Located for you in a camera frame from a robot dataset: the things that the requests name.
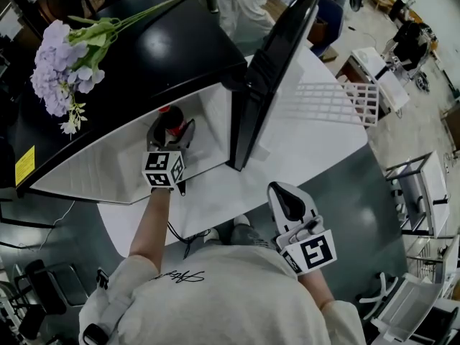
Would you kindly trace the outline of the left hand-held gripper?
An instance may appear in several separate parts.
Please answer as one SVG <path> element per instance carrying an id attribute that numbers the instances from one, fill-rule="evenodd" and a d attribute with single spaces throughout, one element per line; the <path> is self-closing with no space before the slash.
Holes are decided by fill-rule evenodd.
<path id="1" fill-rule="evenodd" d="M 180 131 L 175 145 L 165 146 L 166 129 L 161 118 L 156 118 L 147 132 L 148 147 L 163 147 L 145 152 L 142 158 L 142 175 L 147 184 L 155 189 L 173 190 L 182 180 L 185 170 L 184 156 L 193 140 L 196 122 L 191 119 Z"/>

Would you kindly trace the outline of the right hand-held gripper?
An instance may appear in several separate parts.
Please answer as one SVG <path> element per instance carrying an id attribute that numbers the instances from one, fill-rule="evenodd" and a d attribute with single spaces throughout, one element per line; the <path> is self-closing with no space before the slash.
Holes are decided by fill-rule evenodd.
<path id="1" fill-rule="evenodd" d="M 337 260 L 331 230 L 324 228 L 323 217 L 317 216 L 318 209 L 308 193 L 289 183 L 271 182 L 267 197 L 281 234 L 275 243 L 295 274 L 304 275 Z"/>

